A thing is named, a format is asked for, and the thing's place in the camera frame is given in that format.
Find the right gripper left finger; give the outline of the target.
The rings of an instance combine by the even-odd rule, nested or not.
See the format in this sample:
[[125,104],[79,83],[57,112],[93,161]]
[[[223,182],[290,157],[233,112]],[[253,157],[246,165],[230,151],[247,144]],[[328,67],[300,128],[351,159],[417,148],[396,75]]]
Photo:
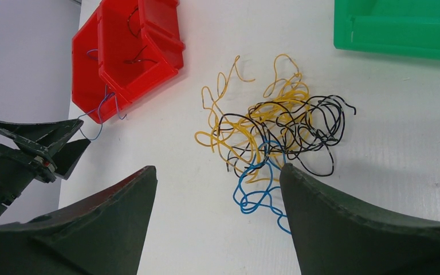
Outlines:
[[0,225],[0,274],[136,274],[156,168],[27,223]]

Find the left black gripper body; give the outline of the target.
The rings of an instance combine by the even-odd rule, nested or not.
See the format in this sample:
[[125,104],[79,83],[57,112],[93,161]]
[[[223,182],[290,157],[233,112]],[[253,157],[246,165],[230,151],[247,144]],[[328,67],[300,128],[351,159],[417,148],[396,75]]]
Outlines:
[[50,183],[56,179],[42,157],[0,144],[0,216],[33,180]]

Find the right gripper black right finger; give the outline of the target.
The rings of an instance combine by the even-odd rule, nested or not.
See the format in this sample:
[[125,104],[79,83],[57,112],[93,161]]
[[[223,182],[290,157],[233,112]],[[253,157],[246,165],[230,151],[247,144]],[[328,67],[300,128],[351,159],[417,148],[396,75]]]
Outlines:
[[440,222],[396,213],[291,164],[280,187],[302,274],[440,274]]

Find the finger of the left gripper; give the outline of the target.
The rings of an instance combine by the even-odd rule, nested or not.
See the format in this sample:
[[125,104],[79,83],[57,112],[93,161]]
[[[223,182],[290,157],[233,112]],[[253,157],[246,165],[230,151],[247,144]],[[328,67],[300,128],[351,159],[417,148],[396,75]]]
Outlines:
[[66,145],[52,157],[56,165],[54,171],[55,176],[65,180],[69,179],[78,161],[90,144],[91,141],[88,139],[79,139],[66,143]]

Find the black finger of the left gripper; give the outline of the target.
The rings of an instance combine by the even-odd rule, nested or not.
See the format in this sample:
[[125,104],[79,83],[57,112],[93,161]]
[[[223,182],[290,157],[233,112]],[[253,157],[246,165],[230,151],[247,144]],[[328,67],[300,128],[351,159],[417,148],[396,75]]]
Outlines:
[[81,119],[35,124],[0,121],[0,135],[11,139],[22,151],[56,166],[52,157],[70,142],[83,124]]

